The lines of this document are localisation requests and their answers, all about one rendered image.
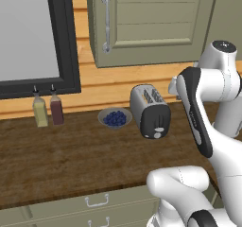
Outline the blueberries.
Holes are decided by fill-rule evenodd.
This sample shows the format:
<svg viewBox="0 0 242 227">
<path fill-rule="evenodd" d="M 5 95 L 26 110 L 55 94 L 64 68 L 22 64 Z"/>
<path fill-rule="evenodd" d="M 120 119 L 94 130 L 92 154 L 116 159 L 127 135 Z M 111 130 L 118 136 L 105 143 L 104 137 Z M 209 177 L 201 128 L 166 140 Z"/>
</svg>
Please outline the blueberries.
<svg viewBox="0 0 242 227">
<path fill-rule="evenodd" d="M 126 124 L 127 117 L 121 111 L 110 112 L 104 117 L 103 121 L 108 126 L 118 127 Z"/>
</svg>

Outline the plain olive wall cupboard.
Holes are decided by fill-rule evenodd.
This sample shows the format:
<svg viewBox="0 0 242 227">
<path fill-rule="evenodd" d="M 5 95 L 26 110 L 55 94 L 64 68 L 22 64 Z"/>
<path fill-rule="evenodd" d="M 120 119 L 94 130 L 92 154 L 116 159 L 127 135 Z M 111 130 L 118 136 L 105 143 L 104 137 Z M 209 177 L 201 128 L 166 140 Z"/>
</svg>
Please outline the plain olive wall cupboard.
<svg viewBox="0 0 242 227">
<path fill-rule="evenodd" d="M 214 40 L 234 44 L 242 61 L 242 0 L 216 0 L 206 44 Z"/>
</svg>

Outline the grey bowl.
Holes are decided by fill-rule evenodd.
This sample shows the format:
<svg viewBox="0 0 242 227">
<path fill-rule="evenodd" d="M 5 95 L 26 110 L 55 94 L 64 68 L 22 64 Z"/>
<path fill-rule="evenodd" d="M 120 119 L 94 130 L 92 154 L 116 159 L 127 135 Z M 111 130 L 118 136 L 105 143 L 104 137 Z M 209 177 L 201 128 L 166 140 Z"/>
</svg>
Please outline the grey bowl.
<svg viewBox="0 0 242 227">
<path fill-rule="evenodd" d="M 132 114 L 124 108 L 107 108 L 98 114 L 98 121 L 109 129 L 120 129 L 132 120 Z"/>
</svg>

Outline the olive drawer front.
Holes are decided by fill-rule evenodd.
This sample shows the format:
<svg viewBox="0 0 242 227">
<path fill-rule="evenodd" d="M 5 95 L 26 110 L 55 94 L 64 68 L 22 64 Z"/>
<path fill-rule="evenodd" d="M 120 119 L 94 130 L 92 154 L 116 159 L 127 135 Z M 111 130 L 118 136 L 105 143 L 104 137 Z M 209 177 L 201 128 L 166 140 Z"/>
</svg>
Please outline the olive drawer front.
<svg viewBox="0 0 242 227">
<path fill-rule="evenodd" d="M 105 217 L 110 218 L 110 227 L 115 227 L 148 220 L 156 212 L 158 205 L 156 200 L 138 201 L 103 210 L 24 222 L 19 227 L 88 227 L 88 220 Z"/>
<path fill-rule="evenodd" d="M 96 208 L 89 208 L 86 205 L 86 197 L 94 197 L 95 195 L 100 196 L 101 194 L 106 193 L 110 194 L 110 201 L 107 205 Z M 145 185 L 115 190 L 109 189 L 108 191 L 97 192 L 86 196 L 82 195 L 68 199 L 46 201 L 0 210 L 0 227 L 19 227 L 19 225 L 24 222 L 61 217 L 76 213 L 86 213 L 95 210 L 103 210 L 109 207 L 120 206 L 122 204 L 149 200 L 159 201 L 156 197 L 153 197 L 149 193 Z M 147 220 L 144 222 L 139 221 L 130 224 L 141 227 L 143 223 L 147 223 Z"/>
</svg>

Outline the black framed window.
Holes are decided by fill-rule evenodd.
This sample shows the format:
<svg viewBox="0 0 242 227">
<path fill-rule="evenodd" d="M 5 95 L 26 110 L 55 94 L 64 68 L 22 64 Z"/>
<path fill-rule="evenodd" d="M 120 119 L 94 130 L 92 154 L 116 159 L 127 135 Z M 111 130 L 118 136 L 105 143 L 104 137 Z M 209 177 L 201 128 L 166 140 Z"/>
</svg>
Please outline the black framed window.
<svg viewBox="0 0 242 227">
<path fill-rule="evenodd" d="M 0 0 L 0 98 L 79 93 L 72 0 Z"/>
</svg>

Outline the silver and black toaster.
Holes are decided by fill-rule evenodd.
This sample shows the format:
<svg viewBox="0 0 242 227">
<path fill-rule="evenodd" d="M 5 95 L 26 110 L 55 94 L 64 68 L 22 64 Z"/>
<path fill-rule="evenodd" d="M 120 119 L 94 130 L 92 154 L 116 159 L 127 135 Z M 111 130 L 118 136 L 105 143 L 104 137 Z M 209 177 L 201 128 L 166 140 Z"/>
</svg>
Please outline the silver and black toaster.
<svg viewBox="0 0 242 227">
<path fill-rule="evenodd" d="M 171 111 L 152 84 L 139 84 L 132 88 L 130 110 L 144 138 L 160 139 L 167 135 Z"/>
</svg>

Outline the olive wall cupboard door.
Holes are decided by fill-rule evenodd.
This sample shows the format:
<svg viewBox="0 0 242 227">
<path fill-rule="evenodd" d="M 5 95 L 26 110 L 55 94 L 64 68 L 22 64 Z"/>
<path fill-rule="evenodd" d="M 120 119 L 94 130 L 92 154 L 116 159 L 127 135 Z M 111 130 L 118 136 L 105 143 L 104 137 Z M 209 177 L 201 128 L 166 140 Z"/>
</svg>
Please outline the olive wall cupboard door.
<svg viewBox="0 0 242 227">
<path fill-rule="evenodd" d="M 105 8 L 87 0 L 90 46 L 98 68 L 199 59 L 214 0 L 110 0 L 110 45 Z"/>
</svg>

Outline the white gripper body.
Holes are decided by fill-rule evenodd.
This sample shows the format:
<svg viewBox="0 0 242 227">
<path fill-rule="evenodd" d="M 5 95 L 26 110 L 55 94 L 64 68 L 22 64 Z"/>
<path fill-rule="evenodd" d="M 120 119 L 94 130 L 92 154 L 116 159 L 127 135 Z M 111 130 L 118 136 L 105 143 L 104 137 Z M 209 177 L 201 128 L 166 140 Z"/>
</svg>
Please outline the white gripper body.
<svg viewBox="0 0 242 227">
<path fill-rule="evenodd" d="M 168 85 L 168 93 L 175 96 L 177 100 L 181 100 L 181 97 L 177 91 L 177 77 L 174 76 Z"/>
</svg>

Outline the dark red vinegar bottle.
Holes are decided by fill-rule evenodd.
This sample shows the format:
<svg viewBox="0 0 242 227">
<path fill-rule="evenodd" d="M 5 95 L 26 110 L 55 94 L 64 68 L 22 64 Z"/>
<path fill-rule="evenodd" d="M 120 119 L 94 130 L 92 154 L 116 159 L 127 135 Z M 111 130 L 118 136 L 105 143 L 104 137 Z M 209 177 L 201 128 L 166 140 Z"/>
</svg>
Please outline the dark red vinegar bottle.
<svg viewBox="0 0 242 227">
<path fill-rule="evenodd" d="M 64 123 L 61 99 L 57 96 L 54 85 L 51 85 L 50 109 L 54 125 L 62 125 Z"/>
</svg>

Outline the yellow oil bottle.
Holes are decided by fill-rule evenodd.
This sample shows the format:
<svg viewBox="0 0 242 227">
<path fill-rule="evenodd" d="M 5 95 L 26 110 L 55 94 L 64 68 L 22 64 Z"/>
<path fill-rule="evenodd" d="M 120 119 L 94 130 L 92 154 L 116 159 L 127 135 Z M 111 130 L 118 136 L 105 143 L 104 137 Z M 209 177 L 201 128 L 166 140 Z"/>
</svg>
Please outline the yellow oil bottle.
<svg viewBox="0 0 242 227">
<path fill-rule="evenodd" d="M 48 126 L 48 116 L 45 101 L 40 97 L 37 88 L 33 90 L 33 112 L 36 120 L 36 124 L 39 128 Z"/>
</svg>

